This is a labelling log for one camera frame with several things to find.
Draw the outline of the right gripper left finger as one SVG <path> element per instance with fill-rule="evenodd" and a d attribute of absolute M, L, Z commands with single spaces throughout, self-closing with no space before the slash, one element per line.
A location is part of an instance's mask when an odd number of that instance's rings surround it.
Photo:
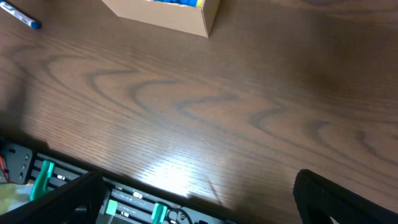
<path fill-rule="evenodd" d="M 99 171 L 90 171 L 69 183 L 1 215 L 2 224 L 95 223 L 105 196 Z"/>

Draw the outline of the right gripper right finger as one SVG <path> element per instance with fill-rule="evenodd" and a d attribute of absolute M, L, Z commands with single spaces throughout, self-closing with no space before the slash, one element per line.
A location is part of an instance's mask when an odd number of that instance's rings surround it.
<path fill-rule="evenodd" d="M 308 170 L 298 172 L 293 195 L 304 224 L 395 224 L 397 214 Z"/>

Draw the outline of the blue and white marker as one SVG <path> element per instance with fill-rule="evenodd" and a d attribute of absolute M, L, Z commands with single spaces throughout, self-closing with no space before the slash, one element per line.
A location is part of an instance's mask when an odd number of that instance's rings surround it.
<path fill-rule="evenodd" d="M 42 27 L 39 21 L 29 17 L 27 14 L 23 13 L 5 0 L 1 0 L 1 9 L 5 10 L 32 29 L 39 30 Z"/>

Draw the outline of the brown cardboard box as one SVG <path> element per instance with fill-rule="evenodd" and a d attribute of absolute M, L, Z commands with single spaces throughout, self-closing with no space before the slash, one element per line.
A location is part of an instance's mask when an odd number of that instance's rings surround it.
<path fill-rule="evenodd" d="M 103 0 L 117 16 L 208 38 L 219 0 L 176 1 Z"/>

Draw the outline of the blue plastic case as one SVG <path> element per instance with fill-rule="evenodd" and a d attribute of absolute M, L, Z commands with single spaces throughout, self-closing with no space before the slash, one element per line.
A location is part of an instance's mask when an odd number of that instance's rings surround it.
<path fill-rule="evenodd" d="M 155 1 L 191 6 L 191 7 L 201 7 L 202 3 L 202 0 L 155 0 Z"/>

